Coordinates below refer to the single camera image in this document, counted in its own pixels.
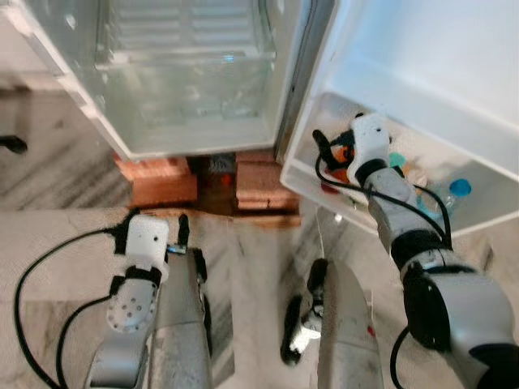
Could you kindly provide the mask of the orange drink bottle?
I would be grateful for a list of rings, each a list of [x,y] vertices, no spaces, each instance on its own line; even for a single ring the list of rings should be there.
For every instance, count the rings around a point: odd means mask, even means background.
[[[326,178],[334,178],[339,182],[344,182],[345,184],[348,184],[350,181],[349,174],[348,174],[348,167],[337,167],[335,166],[335,163],[333,162],[333,167],[330,167],[328,163],[322,162],[322,168],[321,172],[323,177]]]

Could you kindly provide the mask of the orange brick fridge base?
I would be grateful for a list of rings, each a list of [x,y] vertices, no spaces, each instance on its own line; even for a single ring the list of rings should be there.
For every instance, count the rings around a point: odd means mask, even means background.
[[[184,207],[226,217],[293,215],[300,197],[281,184],[273,151],[211,153],[114,163],[132,186],[130,207]]]

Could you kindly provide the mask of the clear fridge crisper drawer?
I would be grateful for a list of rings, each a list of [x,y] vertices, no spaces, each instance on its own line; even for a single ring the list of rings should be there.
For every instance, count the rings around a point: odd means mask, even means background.
[[[135,125],[255,118],[275,59],[264,0],[101,0],[101,92]]]

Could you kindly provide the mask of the silver left robot leg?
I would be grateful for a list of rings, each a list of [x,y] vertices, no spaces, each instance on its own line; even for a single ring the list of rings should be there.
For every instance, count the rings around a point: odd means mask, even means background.
[[[205,326],[205,263],[200,249],[167,255],[152,334],[149,389],[214,389]]]

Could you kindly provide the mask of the beige capped bottle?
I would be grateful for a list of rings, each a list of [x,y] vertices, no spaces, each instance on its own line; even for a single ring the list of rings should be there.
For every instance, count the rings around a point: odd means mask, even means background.
[[[421,186],[422,188],[429,188],[429,174],[422,167],[413,163],[405,165],[403,168],[405,180],[412,186]]]

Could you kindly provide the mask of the clear bottle blue cap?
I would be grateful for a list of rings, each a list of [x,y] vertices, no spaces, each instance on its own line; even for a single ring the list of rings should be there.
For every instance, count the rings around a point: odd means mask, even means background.
[[[418,209],[435,220],[452,215],[464,199],[471,196],[472,186],[467,179],[455,179],[448,184],[431,184],[426,191],[418,192]]]

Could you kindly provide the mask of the small black object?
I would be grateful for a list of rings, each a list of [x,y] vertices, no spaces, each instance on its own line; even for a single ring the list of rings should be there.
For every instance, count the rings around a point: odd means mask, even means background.
[[[0,135],[0,146],[12,153],[24,153],[28,151],[28,144],[22,138],[15,135]]]

